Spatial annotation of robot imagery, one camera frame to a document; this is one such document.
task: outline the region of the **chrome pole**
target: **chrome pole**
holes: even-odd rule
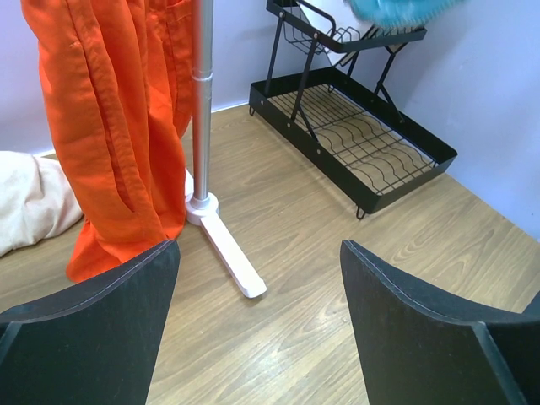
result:
[[[212,110],[213,0],[192,0],[194,203],[208,200]]]

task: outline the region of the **orange fabric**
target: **orange fabric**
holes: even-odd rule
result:
[[[184,226],[190,0],[22,0],[52,142],[85,214],[67,275],[91,278]]]

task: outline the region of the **clothes rack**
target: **clothes rack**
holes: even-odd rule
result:
[[[186,171],[186,216],[201,226],[247,298],[264,294],[266,284],[219,217],[218,199],[208,191],[212,111],[213,0],[192,0],[193,174]]]

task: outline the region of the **dish rack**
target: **dish rack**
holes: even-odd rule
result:
[[[332,28],[313,27],[300,5]],[[278,16],[278,26],[267,79],[251,84],[250,114],[257,112],[353,200],[358,219],[446,171],[456,150],[400,112],[384,85],[397,53],[422,40],[424,27],[371,27],[361,35],[353,27],[337,27],[331,15],[305,0],[267,0],[267,11]],[[273,78],[282,31],[307,58],[302,73]],[[351,75],[359,52],[376,47],[389,57],[372,92]],[[337,65],[348,65],[348,71],[311,70],[314,56],[324,51],[343,54]]]

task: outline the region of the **beige cloth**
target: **beige cloth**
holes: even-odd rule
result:
[[[57,161],[0,151],[0,256],[60,235],[82,214]]]

